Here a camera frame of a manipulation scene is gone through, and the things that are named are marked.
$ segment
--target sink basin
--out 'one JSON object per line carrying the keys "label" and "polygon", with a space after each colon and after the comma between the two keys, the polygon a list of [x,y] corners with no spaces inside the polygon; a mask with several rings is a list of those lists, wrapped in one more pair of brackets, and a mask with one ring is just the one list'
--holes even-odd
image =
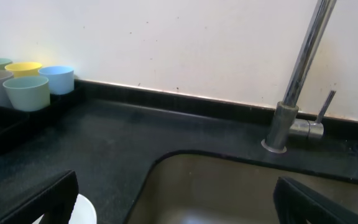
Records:
{"label": "sink basin", "polygon": [[310,175],[180,154],[157,164],[126,223],[279,223],[278,177],[291,177],[358,214],[358,185]]}

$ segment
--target faucet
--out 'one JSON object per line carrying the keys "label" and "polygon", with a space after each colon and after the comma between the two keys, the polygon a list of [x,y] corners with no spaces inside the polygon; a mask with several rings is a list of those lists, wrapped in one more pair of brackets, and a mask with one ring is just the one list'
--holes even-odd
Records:
{"label": "faucet", "polygon": [[324,126],[321,124],[321,120],[335,95],[335,91],[330,91],[316,121],[296,119],[296,114],[299,110],[296,102],[335,3],[336,0],[318,0],[317,2],[284,99],[277,103],[270,131],[261,142],[263,147],[270,152],[286,152],[285,143],[290,134],[304,136],[309,139],[319,139],[324,134]]}

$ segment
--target countertop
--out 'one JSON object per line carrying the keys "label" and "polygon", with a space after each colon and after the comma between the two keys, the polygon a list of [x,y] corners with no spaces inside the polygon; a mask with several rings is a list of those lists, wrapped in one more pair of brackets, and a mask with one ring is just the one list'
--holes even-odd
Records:
{"label": "countertop", "polygon": [[358,182],[358,155],[350,149],[354,142],[294,141],[285,154],[272,154],[260,145],[268,128],[88,100],[0,156],[0,200],[72,169],[80,193],[95,206],[98,223],[123,223],[154,162],[185,150]]}

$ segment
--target black tray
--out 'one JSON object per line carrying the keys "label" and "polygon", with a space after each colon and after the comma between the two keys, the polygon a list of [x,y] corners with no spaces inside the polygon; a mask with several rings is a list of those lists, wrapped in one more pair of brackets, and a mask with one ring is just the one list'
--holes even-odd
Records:
{"label": "black tray", "polygon": [[84,101],[83,86],[75,84],[75,89],[66,95],[50,95],[50,105],[38,111],[23,112],[0,106],[0,154],[55,123],[67,110]]}

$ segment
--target white wall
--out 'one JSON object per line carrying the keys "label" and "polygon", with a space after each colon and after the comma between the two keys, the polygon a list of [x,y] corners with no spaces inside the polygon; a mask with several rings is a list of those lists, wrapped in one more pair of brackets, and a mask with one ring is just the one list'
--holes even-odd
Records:
{"label": "white wall", "polygon": [[[0,0],[0,57],[275,107],[316,0]],[[358,120],[358,0],[338,0],[298,105]]]}

